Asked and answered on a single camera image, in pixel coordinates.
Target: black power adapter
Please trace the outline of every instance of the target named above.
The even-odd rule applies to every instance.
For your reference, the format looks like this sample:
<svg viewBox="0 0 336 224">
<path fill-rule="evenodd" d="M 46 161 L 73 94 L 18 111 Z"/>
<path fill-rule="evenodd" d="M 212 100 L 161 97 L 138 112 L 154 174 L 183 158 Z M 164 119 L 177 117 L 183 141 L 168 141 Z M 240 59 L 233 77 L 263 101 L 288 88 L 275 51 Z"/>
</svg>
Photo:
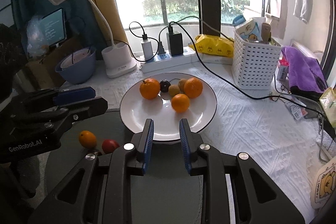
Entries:
<svg viewBox="0 0 336 224">
<path fill-rule="evenodd" d="M 169 24 L 167 33 L 168 50 L 172 56 L 183 54 L 183 40 L 180 32 L 174 32 Z"/>
</svg>

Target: plate with dark rim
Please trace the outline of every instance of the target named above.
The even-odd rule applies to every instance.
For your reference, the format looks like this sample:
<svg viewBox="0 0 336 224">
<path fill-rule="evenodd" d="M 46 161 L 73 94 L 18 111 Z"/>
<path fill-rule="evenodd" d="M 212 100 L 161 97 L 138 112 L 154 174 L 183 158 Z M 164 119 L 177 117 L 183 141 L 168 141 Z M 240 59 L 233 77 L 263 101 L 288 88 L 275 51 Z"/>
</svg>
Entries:
<svg viewBox="0 0 336 224">
<path fill-rule="evenodd" d="M 177 84 L 179 79 L 195 77 L 184 73 L 163 73 L 153 75 L 157 81 L 168 80 Z M 144 99 L 140 94 L 142 80 L 134 84 L 120 103 L 120 117 L 124 125 L 133 133 L 141 132 L 147 118 L 154 120 L 154 141 L 171 142 L 180 139 L 179 121 L 187 118 L 191 131 L 200 132 L 213 119 L 217 110 L 217 98 L 208 83 L 199 78 L 203 91 L 197 98 L 190 99 L 189 109 L 177 113 L 171 107 L 172 97 L 160 92 L 155 99 Z"/>
</svg>

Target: blue gripper pad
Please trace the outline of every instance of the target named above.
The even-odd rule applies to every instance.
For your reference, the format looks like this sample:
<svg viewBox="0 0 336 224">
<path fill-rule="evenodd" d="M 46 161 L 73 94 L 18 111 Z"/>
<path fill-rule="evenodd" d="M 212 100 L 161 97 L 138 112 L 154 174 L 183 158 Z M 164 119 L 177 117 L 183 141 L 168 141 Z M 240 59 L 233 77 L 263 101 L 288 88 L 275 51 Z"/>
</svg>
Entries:
<svg viewBox="0 0 336 224">
<path fill-rule="evenodd" d="M 182 153 L 183 153 L 183 158 L 184 158 L 184 165 L 188 171 L 188 174 L 190 174 L 191 172 L 190 148 L 189 148 L 189 144 L 188 144 L 188 140 L 185 134 L 185 128 L 184 128 L 182 120 L 180 121 L 180 124 L 179 124 L 179 131 L 180 131 Z"/>
<path fill-rule="evenodd" d="M 151 158 L 151 152 L 152 152 L 152 145 L 153 145 L 153 138 L 154 138 L 154 121 L 151 120 L 149 130 L 148 130 L 148 136 L 145 144 L 144 149 L 144 162 L 142 171 L 145 174 L 148 169 L 149 160 Z"/>
<path fill-rule="evenodd" d="M 68 90 L 60 92 L 53 98 L 56 106 L 71 104 L 78 101 L 92 99 L 96 96 L 96 91 L 91 87 L 85 87 L 76 90 Z"/>
</svg>

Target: blue bowl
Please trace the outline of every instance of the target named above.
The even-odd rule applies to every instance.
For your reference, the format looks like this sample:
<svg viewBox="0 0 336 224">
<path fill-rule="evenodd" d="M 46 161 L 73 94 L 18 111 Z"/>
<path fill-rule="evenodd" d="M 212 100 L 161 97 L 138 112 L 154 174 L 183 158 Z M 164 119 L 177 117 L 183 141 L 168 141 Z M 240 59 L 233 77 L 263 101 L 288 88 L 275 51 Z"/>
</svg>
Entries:
<svg viewBox="0 0 336 224">
<path fill-rule="evenodd" d="M 64 80 L 68 81 L 70 84 L 73 85 L 82 84 L 85 81 L 89 80 L 96 68 L 95 47 L 90 47 L 90 55 L 78 61 L 77 63 L 62 69 L 61 64 L 66 58 L 64 58 L 57 64 L 57 66 L 55 67 L 55 72 L 59 73 L 61 77 L 64 78 Z"/>
</svg>

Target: dark purple fruit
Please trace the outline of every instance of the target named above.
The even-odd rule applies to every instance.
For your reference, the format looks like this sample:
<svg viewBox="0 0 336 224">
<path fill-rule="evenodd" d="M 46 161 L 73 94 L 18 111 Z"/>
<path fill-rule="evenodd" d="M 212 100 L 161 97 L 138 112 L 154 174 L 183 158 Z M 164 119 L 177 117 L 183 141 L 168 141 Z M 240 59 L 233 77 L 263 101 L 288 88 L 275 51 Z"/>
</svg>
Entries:
<svg viewBox="0 0 336 224">
<path fill-rule="evenodd" d="M 160 82 L 160 90 L 162 92 L 168 92 L 169 87 L 170 87 L 170 82 L 168 80 L 162 80 Z"/>
</svg>

